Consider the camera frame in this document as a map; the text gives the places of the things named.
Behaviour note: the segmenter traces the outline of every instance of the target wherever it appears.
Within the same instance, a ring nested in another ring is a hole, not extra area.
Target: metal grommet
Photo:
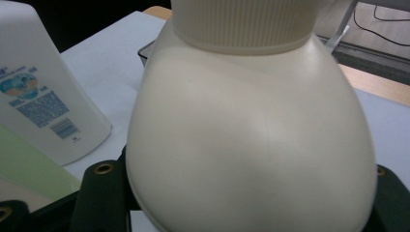
[[[13,208],[11,207],[1,207],[0,208],[0,222],[7,219],[13,212]]]
[[[94,173],[98,175],[106,174],[114,169],[114,165],[111,163],[102,163],[94,168]]]
[[[381,167],[377,167],[377,175],[378,176],[384,176],[384,175],[386,175],[386,171]]]

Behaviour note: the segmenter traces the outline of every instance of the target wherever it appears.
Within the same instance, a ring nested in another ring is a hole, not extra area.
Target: bottle
[[[0,1],[0,123],[59,164],[87,155],[111,124],[62,60],[36,11]]]
[[[312,34],[319,0],[174,0],[127,145],[160,231],[361,231],[376,165],[365,115]]]

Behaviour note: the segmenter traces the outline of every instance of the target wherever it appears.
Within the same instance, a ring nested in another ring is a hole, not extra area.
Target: ribbed bottle neck
[[[231,54],[271,54],[306,42],[320,0],[173,0],[173,26],[184,41]]]

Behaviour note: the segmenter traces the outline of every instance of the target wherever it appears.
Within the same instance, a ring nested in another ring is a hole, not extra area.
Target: bottle body
[[[111,124],[74,79],[36,11],[0,5],[2,124],[59,164],[85,156]]]
[[[314,36],[237,56],[188,45],[167,22],[127,149],[134,195],[162,231],[360,231],[371,210],[366,119]]]

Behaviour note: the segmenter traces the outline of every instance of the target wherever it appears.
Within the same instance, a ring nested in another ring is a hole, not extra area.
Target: background wall
[[[171,8],[170,0],[14,0],[33,6],[60,52],[104,27],[151,6]]]

